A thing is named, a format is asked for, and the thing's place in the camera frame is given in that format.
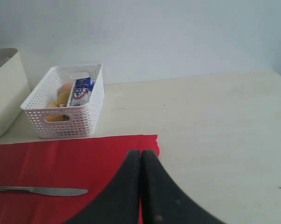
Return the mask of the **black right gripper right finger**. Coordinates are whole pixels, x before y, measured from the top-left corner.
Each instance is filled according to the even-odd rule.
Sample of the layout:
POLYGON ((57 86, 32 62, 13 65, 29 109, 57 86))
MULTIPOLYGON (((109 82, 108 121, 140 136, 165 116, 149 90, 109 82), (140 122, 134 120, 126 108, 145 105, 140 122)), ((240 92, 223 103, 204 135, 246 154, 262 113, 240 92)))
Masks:
POLYGON ((222 224, 172 180, 155 151, 141 155, 139 195, 144 224, 222 224))

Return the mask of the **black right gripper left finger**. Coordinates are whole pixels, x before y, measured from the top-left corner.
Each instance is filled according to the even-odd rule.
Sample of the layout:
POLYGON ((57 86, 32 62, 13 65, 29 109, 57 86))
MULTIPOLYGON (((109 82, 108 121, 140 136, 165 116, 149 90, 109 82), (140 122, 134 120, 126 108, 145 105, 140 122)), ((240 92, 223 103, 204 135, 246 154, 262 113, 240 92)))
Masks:
POLYGON ((117 173, 96 198, 67 224, 137 224, 141 153, 130 150, 117 173))

